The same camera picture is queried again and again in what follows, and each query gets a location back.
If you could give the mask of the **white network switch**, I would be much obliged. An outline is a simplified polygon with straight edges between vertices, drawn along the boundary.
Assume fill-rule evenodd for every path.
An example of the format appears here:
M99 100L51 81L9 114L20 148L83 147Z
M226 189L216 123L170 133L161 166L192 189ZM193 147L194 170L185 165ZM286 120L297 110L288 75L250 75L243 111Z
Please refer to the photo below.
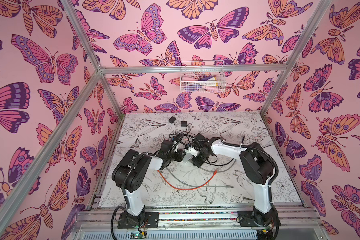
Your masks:
M188 163L194 156L188 150L184 150L185 155L182 158L182 163Z

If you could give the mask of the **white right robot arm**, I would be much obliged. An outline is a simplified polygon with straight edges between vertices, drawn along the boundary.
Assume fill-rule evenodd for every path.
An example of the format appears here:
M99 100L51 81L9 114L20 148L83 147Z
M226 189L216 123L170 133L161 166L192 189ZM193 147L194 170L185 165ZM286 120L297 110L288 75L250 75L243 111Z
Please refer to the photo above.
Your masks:
M272 183L279 175L276 161L260 144L231 144L222 138L207 139L198 134L192 139L197 155L192 158L196 166L211 155L225 156L242 163L247 178L254 187L252 211L239 211L237 222L242 227L259 227L265 231L279 228L281 223L272 199Z

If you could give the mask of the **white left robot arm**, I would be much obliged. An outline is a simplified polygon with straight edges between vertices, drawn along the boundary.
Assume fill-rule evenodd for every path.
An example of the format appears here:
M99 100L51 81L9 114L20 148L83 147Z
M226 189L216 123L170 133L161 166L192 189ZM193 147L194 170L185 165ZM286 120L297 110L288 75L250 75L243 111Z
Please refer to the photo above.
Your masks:
M124 209L126 222L140 227L146 221L146 207L141 197L140 187L148 170L161 171L173 161L181 162L186 156L184 150L178 150L175 143L163 141L157 154L140 153L130 149L124 155L112 173L112 180L123 193L127 208Z

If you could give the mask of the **black power adapter left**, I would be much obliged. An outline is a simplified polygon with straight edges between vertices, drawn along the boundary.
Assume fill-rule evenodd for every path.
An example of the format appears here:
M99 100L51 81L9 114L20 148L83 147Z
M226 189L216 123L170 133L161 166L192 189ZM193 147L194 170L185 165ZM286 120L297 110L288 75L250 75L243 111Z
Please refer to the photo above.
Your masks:
M176 121L176 118L175 118L175 117L170 117L169 123L174 124L175 121Z

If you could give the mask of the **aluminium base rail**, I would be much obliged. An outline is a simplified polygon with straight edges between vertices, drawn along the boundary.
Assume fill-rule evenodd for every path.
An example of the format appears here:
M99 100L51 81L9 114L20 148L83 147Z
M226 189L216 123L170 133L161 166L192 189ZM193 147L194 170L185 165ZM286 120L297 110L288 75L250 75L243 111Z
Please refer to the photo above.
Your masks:
M280 227L265 231L259 227L242 227L237 222L241 208L149 208L148 219L140 227L132 227L126 217L118 221L111 219L112 210L82 212L73 229L73 240L143 240L147 231L189 231L189 230L256 230L257 240L328 240L318 214L313 209L299 206L278 208Z

